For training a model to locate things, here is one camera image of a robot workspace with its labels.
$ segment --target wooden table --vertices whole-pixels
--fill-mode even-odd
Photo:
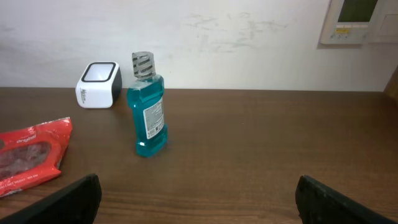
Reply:
[[[398,108],[382,93],[166,90],[166,149],[134,152],[126,92],[86,110],[68,88],[0,88],[0,132],[70,116],[62,175],[0,199],[0,217],[85,174],[95,223],[301,223],[300,175],[398,221]]]

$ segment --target clear plastic cap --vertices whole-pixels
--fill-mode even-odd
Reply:
[[[149,78],[156,75],[154,54],[151,52],[132,53],[132,68],[137,78]]]

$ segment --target snack package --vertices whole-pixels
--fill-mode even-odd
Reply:
[[[61,174],[72,122],[62,118],[0,134],[0,197],[28,189]]]

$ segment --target teal bottle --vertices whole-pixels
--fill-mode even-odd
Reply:
[[[154,54],[132,54],[132,66],[137,80],[127,91],[127,102],[132,109],[136,127],[136,151],[150,157],[167,142],[167,125],[164,122],[164,79],[156,74]]]

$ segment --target barcode label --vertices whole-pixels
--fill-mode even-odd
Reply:
[[[153,138],[164,126],[163,97],[153,106],[144,110],[145,131],[147,139]]]

